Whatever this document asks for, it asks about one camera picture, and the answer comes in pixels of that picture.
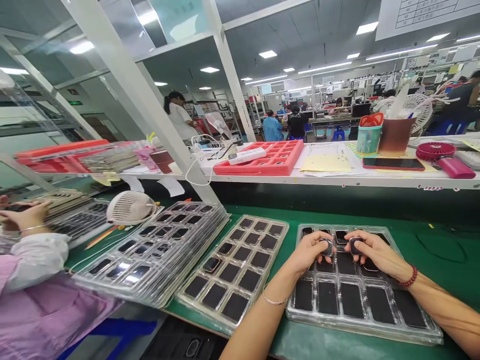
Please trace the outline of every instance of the computer monitor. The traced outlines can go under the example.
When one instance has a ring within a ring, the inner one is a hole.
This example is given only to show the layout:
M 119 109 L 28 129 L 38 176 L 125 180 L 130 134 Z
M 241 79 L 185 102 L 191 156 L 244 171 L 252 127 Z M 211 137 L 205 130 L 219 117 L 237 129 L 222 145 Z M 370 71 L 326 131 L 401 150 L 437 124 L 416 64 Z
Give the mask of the computer monitor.
M 370 104 L 353 105 L 351 108 L 352 118 L 361 118 L 362 116 L 370 115 Z

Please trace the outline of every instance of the white sleeve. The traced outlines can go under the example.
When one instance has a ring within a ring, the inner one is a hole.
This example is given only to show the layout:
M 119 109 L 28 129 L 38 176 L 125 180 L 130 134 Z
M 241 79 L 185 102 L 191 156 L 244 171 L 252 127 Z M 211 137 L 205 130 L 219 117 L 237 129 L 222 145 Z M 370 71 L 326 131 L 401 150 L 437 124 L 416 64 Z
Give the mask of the white sleeve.
M 62 271 L 69 254 L 69 238 L 59 233 L 39 233 L 25 236 L 13 245 L 10 253 L 21 260 L 7 281 L 6 291 L 40 284 Z

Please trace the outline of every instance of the pen holder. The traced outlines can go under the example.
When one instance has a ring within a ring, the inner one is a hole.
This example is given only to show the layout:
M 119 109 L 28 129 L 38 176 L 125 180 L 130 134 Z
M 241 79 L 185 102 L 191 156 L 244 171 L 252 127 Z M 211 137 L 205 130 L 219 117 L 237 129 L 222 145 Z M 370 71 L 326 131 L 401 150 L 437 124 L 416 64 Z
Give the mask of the pen holder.
M 361 156 L 375 155 L 379 147 L 382 125 L 358 127 L 358 140 L 356 141 L 356 154 Z
M 416 120 L 416 117 L 383 119 L 378 154 L 388 158 L 400 157 L 405 154 L 410 140 L 410 132 Z

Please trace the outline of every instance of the black shirt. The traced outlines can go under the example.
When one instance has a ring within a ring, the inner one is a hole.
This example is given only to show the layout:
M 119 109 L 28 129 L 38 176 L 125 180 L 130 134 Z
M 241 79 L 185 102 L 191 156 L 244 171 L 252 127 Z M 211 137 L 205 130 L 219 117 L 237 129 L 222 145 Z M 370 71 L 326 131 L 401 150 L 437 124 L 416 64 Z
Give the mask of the black shirt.
M 292 113 L 286 122 L 290 127 L 290 136 L 303 138 L 305 136 L 305 124 L 309 122 L 308 116 L 303 113 Z

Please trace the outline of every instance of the forearm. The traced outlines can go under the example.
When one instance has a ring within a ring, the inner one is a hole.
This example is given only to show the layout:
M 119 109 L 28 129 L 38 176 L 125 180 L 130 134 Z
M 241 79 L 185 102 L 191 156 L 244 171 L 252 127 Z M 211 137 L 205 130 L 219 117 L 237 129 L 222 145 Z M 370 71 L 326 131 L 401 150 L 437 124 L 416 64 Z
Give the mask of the forearm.
M 298 278 L 285 263 L 265 288 L 264 295 L 273 302 L 284 301 L 291 295 Z M 286 302 L 272 305 L 260 294 L 233 332 L 220 360 L 265 360 L 286 305 Z
M 480 358 L 480 314 L 418 273 L 410 293 L 472 359 Z

